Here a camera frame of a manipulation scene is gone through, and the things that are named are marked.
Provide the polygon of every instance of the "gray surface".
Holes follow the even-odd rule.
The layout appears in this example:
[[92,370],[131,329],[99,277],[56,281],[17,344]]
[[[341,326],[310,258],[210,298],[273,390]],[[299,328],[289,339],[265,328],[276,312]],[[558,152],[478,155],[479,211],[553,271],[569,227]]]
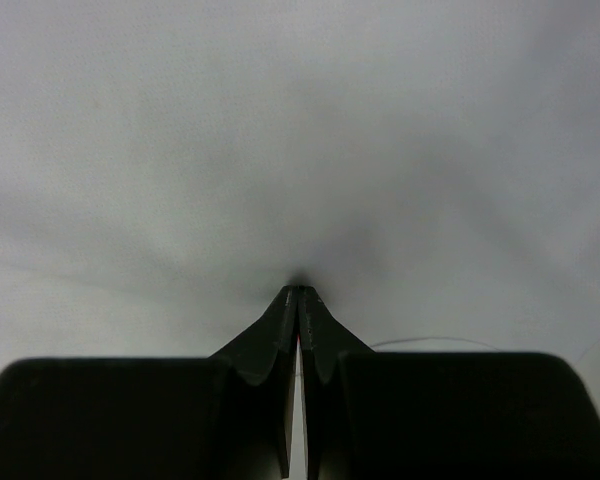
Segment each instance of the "gray surface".
[[206,355],[299,269],[600,408],[600,1],[0,2],[0,368]]

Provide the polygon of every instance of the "white cloth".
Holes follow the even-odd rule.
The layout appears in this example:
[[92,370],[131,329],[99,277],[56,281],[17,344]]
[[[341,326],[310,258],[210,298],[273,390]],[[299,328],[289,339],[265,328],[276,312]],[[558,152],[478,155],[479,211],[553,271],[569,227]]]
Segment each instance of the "white cloth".
[[299,270],[600,409],[600,0],[0,1],[0,369],[207,355]]

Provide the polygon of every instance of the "white surface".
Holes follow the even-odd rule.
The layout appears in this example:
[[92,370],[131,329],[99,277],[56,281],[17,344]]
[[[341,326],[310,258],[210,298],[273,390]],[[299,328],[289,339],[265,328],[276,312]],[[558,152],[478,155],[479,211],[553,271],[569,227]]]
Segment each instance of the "white surface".
[[299,269],[600,408],[600,1],[0,2],[0,369],[206,355]]

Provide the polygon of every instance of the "white fabric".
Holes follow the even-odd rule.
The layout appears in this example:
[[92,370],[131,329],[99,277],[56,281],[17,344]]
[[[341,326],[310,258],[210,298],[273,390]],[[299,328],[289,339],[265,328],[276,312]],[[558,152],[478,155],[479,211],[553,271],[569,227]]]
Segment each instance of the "white fabric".
[[0,1],[0,369],[206,355],[299,270],[600,409],[600,0]]

